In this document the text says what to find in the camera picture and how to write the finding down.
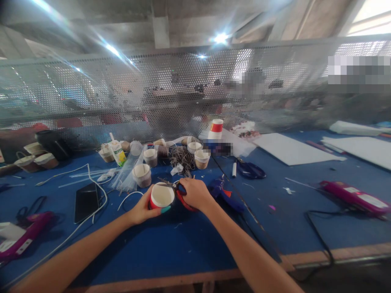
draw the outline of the white cable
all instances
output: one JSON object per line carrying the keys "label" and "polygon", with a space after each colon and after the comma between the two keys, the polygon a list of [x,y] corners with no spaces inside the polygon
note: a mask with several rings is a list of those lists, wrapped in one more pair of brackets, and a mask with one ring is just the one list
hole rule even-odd
{"label": "white cable", "polygon": [[[46,259],[48,259],[50,256],[52,256],[57,250],[59,250],[64,244],[65,244],[65,242],[67,242],[78,230],[79,230],[79,228],[81,227],[81,225],[83,225],[86,221],[88,221],[91,217],[93,217],[93,216],[95,216],[95,214],[97,213],[97,212],[99,212],[104,206],[105,206],[105,204],[107,203],[107,194],[106,194],[106,192],[105,192],[105,190],[96,182],[96,181],[94,181],[92,178],[91,178],[91,174],[90,174],[90,165],[89,164],[86,164],[86,165],[84,165],[83,167],[85,167],[85,166],[87,166],[87,168],[88,168],[88,176],[89,176],[89,178],[90,178],[90,180],[92,181],[92,182],[94,182],[102,191],[103,191],[103,194],[105,195],[105,202],[95,211],[95,212],[93,212],[87,219],[85,219],[83,222],[81,222],[80,223],[80,225],[79,226],[77,226],[77,228],[71,233],[71,235],[69,235],[68,237],[67,237],[67,239],[65,239],[59,246],[57,246],[54,250],[52,250],[48,255],[46,255],[43,259],[41,259],[40,261],[38,261],[35,265],[33,265],[31,268],[29,268],[27,271],[25,271],[23,274],[21,274],[21,275],[19,275],[19,276],[17,276],[15,279],[13,279],[11,282],[9,282],[8,284],[6,284],[5,286],[3,286],[2,288],[1,288],[1,290],[4,290],[5,288],[7,288],[8,286],[10,286],[10,285],[12,285],[14,282],[16,282],[16,281],[18,281],[20,278],[22,278],[22,277],[24,277],[26,274],[28,274],[29,272],[31,272],[33,269],[35,269],[38,265],[40,265],[43,261],[45,261]],[[42,184],[45,184],[47,181],[49,181],[51,178],[49,178],[48,180],[46,180],[46,181],[43,181],[43,183]]]}
{"label": "white cable", "polygon": [[60,176],[60,175],[64,175],[64,174],[68,174],[68,173],[72,173],[72,172],[75,172],[77,170],[80,170],[81,168],[84,168],[85,166],[89,166],[88,164],[85,164],[84,166],[80,167],[80,168],[77,168],[75,170],[72,170],[72,171],[68,171],[68,172],[64,172],[64,173],[61,173],[61,174],[57,174],[57,175],[54,175],[52,177],[50,177],[49,179],[45,180],[45,181],[42,181],[42,182],[39,182],[37,183],[35,186],[41,186],[41,185],[44,185],[47,181],[49,181],[50,179],[54,178],[54,177],[57,177],[57,176]]}
{"label": "white cable", "polygon": [[121,204],[119,205],[117,211],[119,211],[119,208],[121,207],[121,205],[123,204],[123,202],[125,201],[125,199],[127,199],[127,198],[128,198],[130,195],[132,195],[133,193],[140,193],[141,196],[144,195],[144,193],[142,193],[142,192],[140,192],[140,191],[134,191],[134,192],[132,192],[132,193],[129,193],[129,194],[123,199],[123,201],[122,201]]}
{"label": "white cable", "polygon": [[104,182],[101,182],[101,183],[98,183],[98,184],[105,184],[107,182],[109,182],[111,179],[113,179],[114,176],[110,177],[110,179],[108,179],[107,181],[104,181]]}

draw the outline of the black cable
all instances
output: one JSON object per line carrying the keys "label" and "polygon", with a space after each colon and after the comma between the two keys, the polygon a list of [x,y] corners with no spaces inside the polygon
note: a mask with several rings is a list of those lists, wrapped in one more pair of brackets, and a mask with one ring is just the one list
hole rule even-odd
{"label": "black cable", "polygon": [[317,268],[313,269],[305,278],[303,278],[301,280],[299,280],[291,275],[292,278],[294,278],[296,281],[298,281],[300,283],[304,283],[304,282],[308,281],[310,278],[312,278],[319,271],[321,271],[323,269],[329,269],[335,264],[334,256],[331,253],[329,246],[327,245],[327,243],[325,242],[325,240],[322,238],[321,234],[319,233],[318,228],[316,227],[315,223],[313,222],[313,220],[311,218],[311,214],[327,214],[327,215],[332,215],[332,216],[341,216],[341,215],[345,215],[349,212],[351,212],[351,210],[349,210],[349,209],[341,210],[339,212],[324,212],[324,211],[318,211],[318,210],[309,210],[309,211],[305,212],[306,219],[310,223],[311,228],[313,229],[315,234],[318,236],[318,239],[320,240],[323,247],[327,251],[327,254],[329,257],[329,264],[326,266],[317,267]]}

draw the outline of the perforated metal mesh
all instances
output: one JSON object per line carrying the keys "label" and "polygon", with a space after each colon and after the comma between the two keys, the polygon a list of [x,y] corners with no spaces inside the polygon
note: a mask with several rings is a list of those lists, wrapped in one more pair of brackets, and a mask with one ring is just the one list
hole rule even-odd
{"label": "perforated metal mesh", "polygon": [[[389,97],[372,96],[381,104],[367,105],[363,97],[352,104],[351,96],[327,94],[327,57],[333,55],[387,56],[391,42],[367,36],[130,52],[122,60],[2,61],[0,127],[40,122],[74,148],[93,148],[109,132],[141,141],[197,135],[217,117],[228,129],[251,120],[267,133],[323,128],[337,119],[371,122],[380,118],[380,106],[389,115]],[[355,112],[356,103],[365,115]]]}

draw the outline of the black smartphone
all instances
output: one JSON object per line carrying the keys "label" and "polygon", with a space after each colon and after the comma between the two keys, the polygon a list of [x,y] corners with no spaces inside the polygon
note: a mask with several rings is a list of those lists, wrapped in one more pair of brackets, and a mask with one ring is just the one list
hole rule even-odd
{"label": "black smartphone", "polygon": [[76,191],[75,224],[84,221],[98,208],[98,189],[95,183],[91,183]]}

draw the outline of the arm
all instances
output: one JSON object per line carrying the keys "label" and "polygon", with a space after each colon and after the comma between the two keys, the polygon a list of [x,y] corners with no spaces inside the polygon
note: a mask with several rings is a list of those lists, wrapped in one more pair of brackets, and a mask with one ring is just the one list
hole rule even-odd
{"label": "arm", "polygon": [[180,183],[187,192],[183,199],[212,222],[255,292],[303,292],[282,267],[224,212],[204,182],[184,178]]}
{"label": "arm", "polygon": [[10,292],[64,291],[119,234],[164,212],[161,209],[148,210],[152,187],[153,185],[133,209],[48,260],[12,287]]}

